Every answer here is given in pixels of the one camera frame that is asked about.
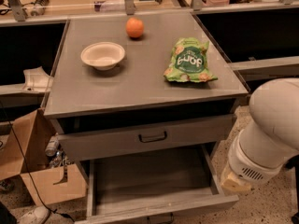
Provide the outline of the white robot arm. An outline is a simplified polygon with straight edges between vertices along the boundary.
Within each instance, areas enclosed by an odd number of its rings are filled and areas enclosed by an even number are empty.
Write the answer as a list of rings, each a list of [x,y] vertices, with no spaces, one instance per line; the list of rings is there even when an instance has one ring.
[[[221,185],[248,191],[276,176],[299,155],[299,79],[279,78],[257,88],[249,99],[251,121],[228,152]]]

